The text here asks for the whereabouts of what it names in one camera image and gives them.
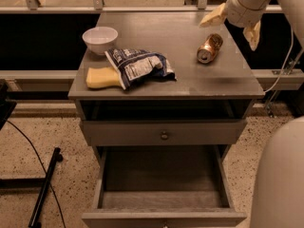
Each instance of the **terrazzo floor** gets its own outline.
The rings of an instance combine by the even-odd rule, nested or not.
[[[274,118],[268,117],[261,105],[255,105],[248,124],[224,161],[232,199],[237,211],[248,218],[237,228],[249,228],[250,210],[258,160],[272,134],[293,118],[285,104],[274,104]],[[91,207],[99,165],[79,127],[73,103],[18,104],[9,120],[31,139],[45,167],[53,149],[61,148],[64,160],[57,164],[52,186],[56,191],[66,228],[86,227],[81,220]],[[29,142],[9,123],[0,131],[0,178],[43,177]],[[38,191],[0,191],[0,227],[28,227]],[[40,218],[42,227],[64,227],[51,192]]]

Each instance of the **closed drawer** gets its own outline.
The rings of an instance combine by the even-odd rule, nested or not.
[[[110,147],[101,158],[89,228],[235,227],[217,146]]]
[[[90,146],[233,144],[246,125],[245,120],[102,122],[83,121]]]

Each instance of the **gray countertop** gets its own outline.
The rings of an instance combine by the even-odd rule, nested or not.
[[[89,67],[107,67],[105,56],[89,50],[69,91],[70,99],[258,99],[264,92],[224,25],[199,28],[204,11],[102,12],[98,26],[119,32],[117,48],[147,49],[163,54],[177,81],[148,80],[124,91],[119,87],[89,89]],[[217,58],[209,65],[197,61],[197,50],[211,33],[223,38]]]

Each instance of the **bowl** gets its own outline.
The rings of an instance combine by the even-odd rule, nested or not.
[[[105,55],[105,51],[114,48],[118,32],[110,27],[95,27],[83,34],[86,46],[98,55]]]

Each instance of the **cabinet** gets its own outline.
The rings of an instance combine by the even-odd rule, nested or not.
[[[177,81],[147,80],[123,91],[90,90],[87,51],[69,91],[101,167],[88,227],[234,227],[236,212],[222,160],[264,93],[225,26],[199,28],[203,11],[102,12],[99,26],[119,32],[118,48],[166,56]],[[224,40],[210,65],[196,51],[210,33]]]

